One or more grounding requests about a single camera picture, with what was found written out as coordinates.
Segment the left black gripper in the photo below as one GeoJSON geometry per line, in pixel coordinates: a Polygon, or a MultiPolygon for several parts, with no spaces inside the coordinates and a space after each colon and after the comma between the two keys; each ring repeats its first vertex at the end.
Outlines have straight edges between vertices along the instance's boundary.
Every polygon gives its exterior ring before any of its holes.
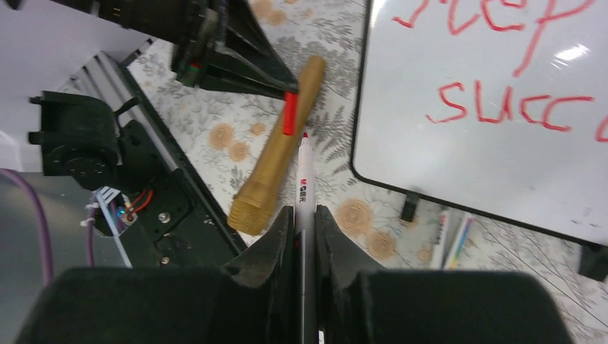
{"type": "MultiPolygon", "coordinates": [[[[92,14],[180,49],[197,51],[210,42],[219,14],[210,1],[76,0],[58,4],[92,14]]],[[[278,56],[248,1],[223,2],[223,49],[211,58],[186,59],[174,47],[171,71],[187,87],[282,99],[298,89],[298,79],[278,56]]]]}

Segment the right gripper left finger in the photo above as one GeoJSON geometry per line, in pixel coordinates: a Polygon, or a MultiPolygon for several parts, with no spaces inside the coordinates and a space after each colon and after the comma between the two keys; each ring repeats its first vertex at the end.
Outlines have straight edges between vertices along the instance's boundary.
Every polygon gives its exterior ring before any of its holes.
{"type": "Polygon", "coordinates": [[[40,295],[18,343],[294,343],[294,210],[220,267],[79,268],[40,295]]]}

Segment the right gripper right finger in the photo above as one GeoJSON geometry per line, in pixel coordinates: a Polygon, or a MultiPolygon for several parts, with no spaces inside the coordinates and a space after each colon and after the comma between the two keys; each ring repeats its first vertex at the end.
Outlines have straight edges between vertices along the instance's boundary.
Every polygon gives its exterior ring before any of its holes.
{"type": "Polygon", "coordinates": [[[326,206],[315,214],[327,343],[570,343],[549,292],[521,272],[387,269],[326,206]]]}

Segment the red capped whiteboard marker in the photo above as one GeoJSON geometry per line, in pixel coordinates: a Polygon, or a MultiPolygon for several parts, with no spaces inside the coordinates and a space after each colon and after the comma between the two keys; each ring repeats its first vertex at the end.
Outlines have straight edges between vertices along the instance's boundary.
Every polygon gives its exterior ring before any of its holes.
{"type": "Polygon", "coordinates": [[[315,271],[315,176],[313,149],[307,133],[298,149],[298,170],[295,185],[295,276],[296,340],[317,343],[317,300],[315,271]]]}

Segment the red marker cap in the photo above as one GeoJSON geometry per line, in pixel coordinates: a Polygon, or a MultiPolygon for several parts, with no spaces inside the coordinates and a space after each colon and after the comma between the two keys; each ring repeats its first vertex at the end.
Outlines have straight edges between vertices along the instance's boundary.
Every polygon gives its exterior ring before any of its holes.
{"type": "Polygon", "coordinates": [[[282,133],[293,136],[295,134],[296,119],[298,114],[298,93],[285,92],[285,107],[283,109],[282,133]]]}

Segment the white whiteboard black frame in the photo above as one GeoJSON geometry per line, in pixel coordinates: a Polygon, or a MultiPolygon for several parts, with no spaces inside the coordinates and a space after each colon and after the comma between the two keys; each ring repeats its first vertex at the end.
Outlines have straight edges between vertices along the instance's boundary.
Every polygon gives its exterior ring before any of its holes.
{"type": "Polygon", "coordinates": [[[351,169],[580,242],[607,278],[607,3],[369,1],[351,169]]]}

